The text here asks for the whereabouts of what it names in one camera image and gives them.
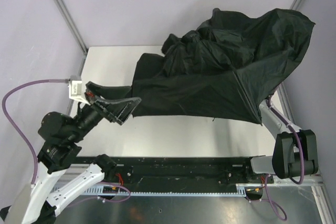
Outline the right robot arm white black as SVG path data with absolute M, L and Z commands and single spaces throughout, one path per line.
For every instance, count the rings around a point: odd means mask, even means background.
M 275 107 L 271 97 L 263 100 L 259 108 L 263 125 L 274 137 L 275 146 L 271 156 L 251 158 L 252 171 L 302 184 L 306 175 L 319 170 L 315 133 L 291 122 Z

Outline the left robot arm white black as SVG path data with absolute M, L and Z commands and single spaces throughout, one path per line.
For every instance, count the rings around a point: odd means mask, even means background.
M 85 190 L 118 177 L 115 161 L 102 154 L 81 175 L 56 192 L 52 191 L 81 151 L 79 142 L 101 120 L 123 124 L 141 102 L 140 98 L 130 95 L 130 86 L 103 87 L 70 79 L 66 83 L 70 99 L 78 102 L 77 114 L 70 117 L 50 112 L 44 116 L 38 130 L 44 144 L 38 153 L 33 153 L 32 180 L 11 206 L 1 210 L 5 223 L 54 223 Z

